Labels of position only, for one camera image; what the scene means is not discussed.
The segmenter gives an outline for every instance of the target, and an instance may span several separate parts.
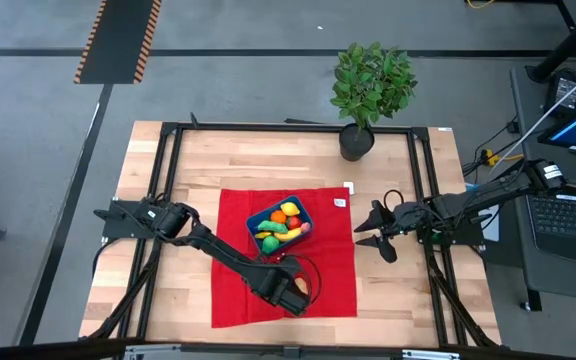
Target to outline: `floor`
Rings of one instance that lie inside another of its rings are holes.
[[[80,48],[98,3],[0,0],[0,48]],[[576,1],[567,5],[576,19]],[[552,49],[567,34],[551,5],[477,11],[461,0],[164,0],[153,48],[344,48],[379,40],[404,49]],[[14,341],[101,91],[73,84],[78,62],[0,57],[0,227],[8,229],[0,241],[0,346]],[[534,63],[415,58],[416,98],[382,123],[452,127],[469,162],[514,115],[509,70]],[[200,121],[341,123],[328,101],[334,64],[331,57],[156,57],[142,84],[114,86],[37,341],[78,334],[103,225],[92,210],[114,195],[133,121],[188,120],[192,111]],[[511,139],[504,133],[492,147]],[[545,311],[529,314],[517,307],[519,270],[489,266],[488,277],[505,345],[576,356],[576,299],[544,295]]]

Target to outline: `orange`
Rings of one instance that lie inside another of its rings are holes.
[[[270,221],[283,224],[286,222],[286,214],[281,210],[273,211],[272,214],[270,214]]]

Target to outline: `wooden tabletop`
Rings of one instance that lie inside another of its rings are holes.
[[[135,122],[117,196],[140,200],[147,192],[161,122]],[[464,191],[453,133],[430,128],[433,157],[442,193]],[[216,231],[221,189],[297,189],[341,186],[352,181],[352,227],[362,223],[370,201],[392,188],[415,199],[406,138],[377,134],[373,149],[351,163],[339,155],[338,134],[304,132],[195,131],[183,133],[173,201],[195,207]],[[421,144],[417,144],[420,163]],[[163,190],[172,137],[159,181]],[[424,177],[424,193],[430,194]],[[355,240],[366,234],[353,234]],[[230,328],[211,328],[211,258],[188,247],[164,245],[147,338],[209,343],[303,344],[331,346],[436,347],[430,288],[422,247],[415,235],[392,243],[399,259],[388,264],[375,248],[355,248],[356,318],[282,319]],[[96,330],[126,290],[135,240],[120,240],[100,257],[80,334]],[[452,248],[461,301],[486,334],[500,341],[479,257],[469,248]],[[444,299],[449,338],[454,342],[450,307]],[[135,334],[141,302],[133,307],[129,334]]]

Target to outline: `green leaves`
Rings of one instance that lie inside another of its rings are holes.
[[[371,91],[368,93],[368,95],[366,95],[366,99],[372,101],[381,100],[381,94],[376,91]]]
[[[348,100],[341,98],[332,98],[330,99],[330,103],[335,106],[344,106],[348,103]]]
[[[342,92],[350,92],[350,84],[347,84],[345,82],[341,82],[341,81],[337,81],[335,83],[335,86],[341,90]]]
[[[346,53],[339,53],[339,61],[342,64],[350,64],[351,63],[350,57]]]
[[[351,55],[352,63],[359,64],[363,56],[364,56],[364,48],[361,47],[361,45],[355,44],[355,46],[352,49],[352,55]]]
[[[339,118],[352,117],[366,127],[380,116],[393,114],[408,106],[417,85],[407,54],[397,48],[382,50],[379,42],[367,48],[352,43],[338,54],[334,68],[335,97],[330,103],[339,107]]]
[[[386,75],[392,74],[392,69],[395,66],[395,59],[392,56],[386,55],[384,59],[384,73]]]
[[[350,109],[347,109],[347,108],[346,108],[346,109],[341,109],[341,110],[339,111],[339,118],[340,118],[340,119],[343,119],[343,118],[345,118],[345,117],[348,117],[349,115],[350,115]]]
[[[359,82],[366,82],[370,80],[370,78],[372,78],[371,73],[361,73],[361,75],[359,75]]]

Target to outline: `blue basket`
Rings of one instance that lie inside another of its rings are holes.
[[[289,196],[289,197],[281,200],[280,202],[276,203],[275,205],[267,208],[266,210],[263,210],[263,211],[255,214],[255,215],[249,217],[248,220],[246,220],[246,227],[248,228],[248,232],[250,233],[252,240],[255,242],[255,245],[257,245],[257,248],[259,249],[259,253],[261,253],[263,240],[255,238],[255,234],[259,232],[259,230],[257,230],[257,225],[259,225],[259,223],[261,223],[264,220],[270,220],[270,214],[272,214],[273,211],[281,210],[281,204],[286,203],[286,202],[292,202],[295,205],[297,205],[297,208],[299,209],[299,219],[301,220],[302,223],[305,223],[305,222],[310,223],[310,230],[306,233],[303,233],[303,234],[297,236],[296,238],[294,238],[290,241],[286,241],[286,242],[281,243],[281,245],[279,245],[279,247],[276,248],[274,251],[272,251],[269,254],[264,253],[264,255],[272,255],[272,254],[275,254],[275,253],[278,253],[278,252],[285,250],[288,246],[292,246],[292,245],[296,244],[298,241],[301,241],[304,237],[308,236],[308,234],[310,232],[312,232],[312,230],[315,228],[315,224],[313,224],[312,218],[310,218],[310,215],[308,215],[308,212],[306,211],[304,206],[301,204],[301,201],[299,201],[299,198],[294,196],[294,195]]]

